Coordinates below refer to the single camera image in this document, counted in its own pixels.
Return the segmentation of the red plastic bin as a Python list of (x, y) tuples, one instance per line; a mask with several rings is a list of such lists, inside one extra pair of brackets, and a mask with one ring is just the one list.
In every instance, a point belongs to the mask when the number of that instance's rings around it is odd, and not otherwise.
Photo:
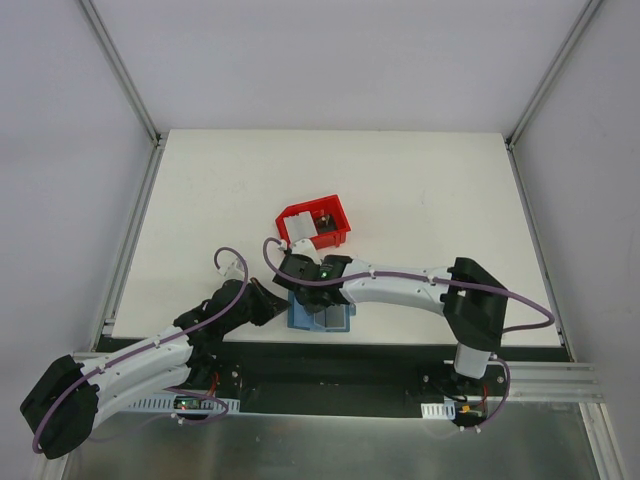
[(280, 238), (289, 245), (310, 240), (318, 250), (341, 246), (351, 231), (337, 194), (287, 206), (275, 224)]

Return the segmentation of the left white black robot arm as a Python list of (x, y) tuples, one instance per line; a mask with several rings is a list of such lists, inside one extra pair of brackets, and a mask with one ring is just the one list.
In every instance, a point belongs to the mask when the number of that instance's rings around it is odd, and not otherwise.
[(33, 451), (62, 457), (109, 417), (157, 390), (204, 387), (208, 361), (225, 335), (245, 324), (263, 326), (289, 306), (255, 278), (227, 280), (149, 338), (89, 360), (57, 358), (20, 405)]

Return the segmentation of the blue leather card holder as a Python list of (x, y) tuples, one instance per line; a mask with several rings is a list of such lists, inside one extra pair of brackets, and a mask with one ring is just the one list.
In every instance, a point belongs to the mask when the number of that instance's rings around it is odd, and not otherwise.
[(314, 314), (308, 313), (305, 308), (296, 300), (295, 295), (290, 292), (288, 295), (288, 301), (291, 306), (287, 315), (287, 327), (290, 329), (304, 330), (309, 332), (318, 333), (344, 333), (350, 331), (350, 320), (356, 315), (355, 305), (338, 305), (345, 308), (348, 315), (346, 326), (343, 329), (327, 329), (319, 327), (314, 322)]

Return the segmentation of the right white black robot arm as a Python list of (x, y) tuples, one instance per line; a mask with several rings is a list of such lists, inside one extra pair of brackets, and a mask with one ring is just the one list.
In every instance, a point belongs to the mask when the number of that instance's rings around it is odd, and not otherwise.
[(504, 286), (476, 261), (458, 257), (451, 267), (392, 269), (345, 255), (315, 261), (287, 250), (280, 264), (267, 265), (273, 281), (311, 313), (381, 303), (441, 316), (457, 341), (452, 387), (469, 395), (484, 385), (491, 356), (501, 345), (507, 298)]

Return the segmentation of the dark credit card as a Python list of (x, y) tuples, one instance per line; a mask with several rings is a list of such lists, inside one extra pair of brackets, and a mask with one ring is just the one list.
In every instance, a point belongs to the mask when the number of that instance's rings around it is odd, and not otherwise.
[(319, 327), (326, 327), (326, 314), (324, 312), (319, 312), (314, 315), (314, 322)]
[(325, 327), (327, 329), (343, 329), (348, 320), (347, 312), (342, 306), (331, 307), (325, 313)]

